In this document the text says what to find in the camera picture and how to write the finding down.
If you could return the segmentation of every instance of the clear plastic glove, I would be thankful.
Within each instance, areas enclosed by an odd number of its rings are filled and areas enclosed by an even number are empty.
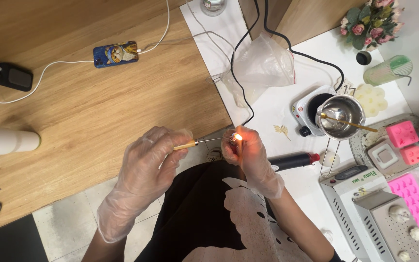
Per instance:
[[[274,172],[266,158],[266,149],[257,131],[244,126],[229,129],[224,136],[237,132],[242,136],[239,155],[231,148],[230,140],[222,140],[223,156],[230,164],[239,165],[247,177],[247,186],[270,199],[280,198],[284,188],[284,180]]]
[[[186,129],[172,131],[155,126],[127,146],[119,180],[97,211],[98,231],[105,242],[114,243],[127,236],[135,218],[167,191],[179,160],[189,152],[173,149],[190,140],[192,133]]]

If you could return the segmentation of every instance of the pink silicone mold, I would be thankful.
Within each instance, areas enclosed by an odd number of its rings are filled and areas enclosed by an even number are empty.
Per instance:
[[[388,182],[388,184],[392,193],[405,199],[405,203],[419,227],[419,187],[415,178],[408,173]]]
[[[395,125],[386,127],[389,139],[395,147],[400,148],[408,146],[419,141],[416,135],[415,128],[411,121],[401,122]]]
[[[405,161],[405,164],[419,163],[419,146],[408,146],[400,149],[400,154]]]

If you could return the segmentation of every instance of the tile floor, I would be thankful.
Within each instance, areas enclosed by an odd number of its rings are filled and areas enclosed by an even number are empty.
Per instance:
[[[204,137],[221,137],[225,130]],[[177,173],[204,163],[210,149],[221,146],[220,140],[201,143],[189,148],[189,154],[180,161]],[[97,228],[96,210],[111,191],[117,177],[92,188],[62,199],[33,212],[41,241],[50,262],[80,262]],[[153,202],[135,221],[127,237],[125,261],[137,258],[153,234],[154,224],[161,210],[164,195]]]

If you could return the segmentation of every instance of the person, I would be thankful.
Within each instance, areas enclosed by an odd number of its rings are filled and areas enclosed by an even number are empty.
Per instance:
[[[124,261],[135,218],[165,193],[153,236],[136,261],[340,262],[271,169],[259,134],[244,126],[236,132],[238,148],[222,140],[226,161],[177,176],[188,150],[173,149],[193,139],[190,131],[153,127],[130,144],[82,261]]]

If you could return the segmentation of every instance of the black charger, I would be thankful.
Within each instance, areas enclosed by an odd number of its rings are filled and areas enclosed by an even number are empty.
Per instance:
[[[32,89],[33,74],[27,69],[11,63],[0,63],[0,85],[19,91]]]

